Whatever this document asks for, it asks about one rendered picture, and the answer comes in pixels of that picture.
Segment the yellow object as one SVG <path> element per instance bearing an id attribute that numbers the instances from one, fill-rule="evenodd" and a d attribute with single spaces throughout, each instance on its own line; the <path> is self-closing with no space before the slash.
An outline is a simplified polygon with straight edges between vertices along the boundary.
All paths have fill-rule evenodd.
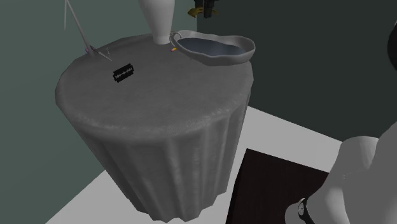
<path id="1" fill-rule="evenodd" d="M 192 8 L 190 9 L 187 14 L 189 14 L 190 16 L 196 18 L 198 14 L 203 13 L 204 9 L 203 7 L 199 7 L 199 8 Z"/>

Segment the white vase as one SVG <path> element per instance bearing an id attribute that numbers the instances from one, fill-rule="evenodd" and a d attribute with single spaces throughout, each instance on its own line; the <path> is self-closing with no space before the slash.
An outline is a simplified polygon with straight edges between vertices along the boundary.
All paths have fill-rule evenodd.
<path id="1" fill-rule="evenodd" d="M 175 0 L 138 0 L 138 3 L 150 27 L 154 43 L 170 43 Z"/>

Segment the round table with grey cloth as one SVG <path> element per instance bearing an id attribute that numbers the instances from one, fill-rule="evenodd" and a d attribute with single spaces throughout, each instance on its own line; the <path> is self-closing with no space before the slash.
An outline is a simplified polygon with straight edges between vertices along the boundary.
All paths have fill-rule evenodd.
<path id="1" fill-rule="evenodd" d="M 253 84 L 251 64 L 207 66 L 149 34 L 83 55 L 55 101 L 134 207 L 190 221 L 226 192 Z M 113 71 L 132 64 L 117 83 Z"/>

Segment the black razor blade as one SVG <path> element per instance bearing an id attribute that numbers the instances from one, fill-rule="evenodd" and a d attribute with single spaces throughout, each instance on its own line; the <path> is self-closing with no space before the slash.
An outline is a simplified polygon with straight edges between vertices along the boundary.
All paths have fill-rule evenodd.
<path id="1" fill-rule="evenodd" d="M 113 71 L 113 79 L 119 83 L 125 78 L 129 77 L 134 73 L 134 67 L 132 64 L 128 63 L 127 65 Z"/>

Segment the thin grey pointed metal tool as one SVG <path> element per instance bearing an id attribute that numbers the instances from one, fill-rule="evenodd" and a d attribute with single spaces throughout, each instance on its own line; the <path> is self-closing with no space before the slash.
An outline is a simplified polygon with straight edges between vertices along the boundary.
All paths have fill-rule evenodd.
<path id="1" fill-rule="evenodd" d="M 78 31 L 80 33 L 80 36 L 85 44 L 85 50 L 86 52 L 89 54 L 89 56 L 91 57 L 95 57 L 96 55 L 100 55 L 101 57 L 104 57 L 106 60 L 109 60 L 112 62 L 112 59 L 110 57 L 108 57 L 107 55 L 105 55 L 104 53 L 98 51 L 98 49 L 94 48 L 89 42 L 88 39 L 85 36 L 85 33 L 83 32 L 83 29 L 80 25 L 80 22 L 73 10 L 73 7 L 71 6 L 71 3 L 69 2 L 69 0 L 64 0 L 64 30 L 66 30 L 67 27 L 67 11 L 70 11 L 75 24 L 77 25 Z"/>

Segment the dark robot stand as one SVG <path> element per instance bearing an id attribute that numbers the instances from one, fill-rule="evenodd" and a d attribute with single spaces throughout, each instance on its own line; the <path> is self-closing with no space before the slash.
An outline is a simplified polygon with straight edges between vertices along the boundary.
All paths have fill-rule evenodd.
<path id="1" fill-rule="evenodd" d="M 225 224 L 285 224 L 288 206 L 314 193 L 328 173 L 247 149 Z"/>

